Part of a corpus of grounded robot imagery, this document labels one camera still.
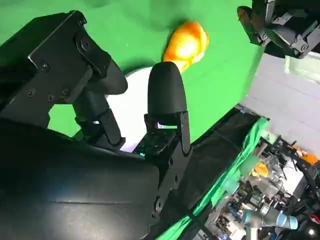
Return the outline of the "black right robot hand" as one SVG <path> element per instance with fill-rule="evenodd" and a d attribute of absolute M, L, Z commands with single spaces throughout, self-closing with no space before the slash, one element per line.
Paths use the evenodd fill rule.
<path fill-rule="evenodd" d="M 128 82 L 73 10 L 36 17 L 0 47 L 0 237 L 141 240 L 193 153 L 177 66 L 148 79 L 132 153 L 106 97 Z"/>

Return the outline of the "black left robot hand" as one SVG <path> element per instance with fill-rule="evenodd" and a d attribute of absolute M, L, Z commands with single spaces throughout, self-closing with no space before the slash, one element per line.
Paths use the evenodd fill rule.
<path fill-rule="evenodd" d="M 253 0 L 237 16 L 250 43 L 268 55 L 302 60 L 320 52 L 318 0 Z"/>

